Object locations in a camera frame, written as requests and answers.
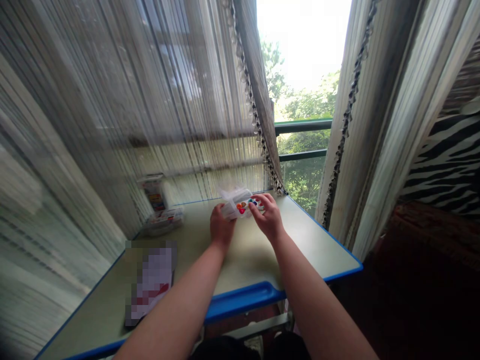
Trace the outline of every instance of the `packaging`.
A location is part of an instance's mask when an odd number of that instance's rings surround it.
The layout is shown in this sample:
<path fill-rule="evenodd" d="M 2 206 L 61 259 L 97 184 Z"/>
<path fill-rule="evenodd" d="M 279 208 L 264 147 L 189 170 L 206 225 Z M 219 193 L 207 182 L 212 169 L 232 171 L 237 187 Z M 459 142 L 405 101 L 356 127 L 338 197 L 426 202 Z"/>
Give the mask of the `packaging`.
<path fill-rule="evenodd" d="M 155 212 L 169 208 L 164 196 L 165 192 L 162 185 L 163 177 L 163 174 L 148 175 L 138 181 Z"/>
<path fill-rule="evenodd" d="M 166 234 L 184 224 L 184 208 L 177 207 L 170 210 L 155 212 L 143 227 L 144 234 L 157 237 Z"/>

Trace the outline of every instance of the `green railing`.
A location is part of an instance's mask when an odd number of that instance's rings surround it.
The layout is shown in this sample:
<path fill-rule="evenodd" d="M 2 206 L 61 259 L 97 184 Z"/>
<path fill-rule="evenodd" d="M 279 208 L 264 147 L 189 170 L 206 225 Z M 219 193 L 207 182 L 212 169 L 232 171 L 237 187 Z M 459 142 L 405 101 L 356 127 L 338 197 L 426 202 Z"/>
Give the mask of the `green railing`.
<path fill-rule="evenodd" d="M 308 119 L 296 121 L 275 122 L 275 135 L 301 133 L 315 130 L 328 130 L 332 128 L 332 118 Z M 280 162 L 319 158 L 327 155 L 327 149 L 296 152 L 293 154 L 279 155 Z"/>

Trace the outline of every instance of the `person's right hand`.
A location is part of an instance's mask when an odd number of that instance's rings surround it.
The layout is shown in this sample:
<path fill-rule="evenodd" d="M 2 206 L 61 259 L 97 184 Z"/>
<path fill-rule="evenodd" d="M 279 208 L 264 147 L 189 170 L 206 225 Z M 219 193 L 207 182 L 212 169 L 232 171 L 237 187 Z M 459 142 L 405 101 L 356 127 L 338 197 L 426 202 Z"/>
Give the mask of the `person's right hand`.
<path fill-rule="evenodd" d="M 260 230 L 266 235 L 270 242 L 274 242 L 285 232 L 282 224 L 282 217 L 280 216 L 280 209 L 274 200 L 274 197 L 269 193 L 255 194 L 251 197 L 257 203 L 260 201 L 265 208 L 265 212 L 260 210 L 252 203 L 248 203 L 248 207 L 255 218 L 255 222 Z"/>

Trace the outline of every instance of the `plastic container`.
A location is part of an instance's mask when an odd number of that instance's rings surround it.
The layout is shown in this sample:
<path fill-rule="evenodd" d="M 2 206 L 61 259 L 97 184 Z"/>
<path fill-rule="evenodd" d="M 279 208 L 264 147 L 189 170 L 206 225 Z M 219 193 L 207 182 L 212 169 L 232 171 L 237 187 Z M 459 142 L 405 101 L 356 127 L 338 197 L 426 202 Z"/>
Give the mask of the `plastic container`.
<path fill-rule="evenodd" d="M 166 234 L 184 224 L 184 208 L 155 212 L 143 227 L 144 234 L 157 237 Z"/>
<path fill-rule="evenodd" d="M 244 187 L 237 187 L 233 191 L 219 189 L 218 192 L 221 197 L 227 201 L 221 208 L 221 214 L 226 220 L 249 218 L 252 216 L 249 203 L 253 203 L 260 210 L 263 210 L 263 206 L 260 206 L 259 203 L 251 198 L 253 195 L 252 192 Z"/>

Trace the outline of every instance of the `hand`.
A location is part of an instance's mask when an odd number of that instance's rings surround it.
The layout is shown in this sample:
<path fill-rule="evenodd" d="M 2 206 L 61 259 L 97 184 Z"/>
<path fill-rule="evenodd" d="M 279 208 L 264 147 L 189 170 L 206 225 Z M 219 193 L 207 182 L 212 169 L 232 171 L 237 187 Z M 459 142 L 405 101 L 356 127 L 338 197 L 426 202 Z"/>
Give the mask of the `hand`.
<path fill-rule="evenodd" d="M 269 193 L 263 193 L 255 194 L 251 198 L 257 202 L 260 200 L 265 207 L 265 212 L 262 214 L 252 202 L 248 203 L 248 207 L 255 218 L 256 224 L 271 243 L 275 242 L 280 235 L 285 233 L 285 229 L 282 224 L 280 209 L 277 206 L 274 197 Z"/>
<path fill-rule="evenodd" d="M 219 246 L 224 254 L 227 253 L 232 237 L 234 236 L 237 219 L 225 220 L 220 211 L 225 204 L 218 204 L 213 208 L 210 216 L 210 236 L 212 245 Z"/>

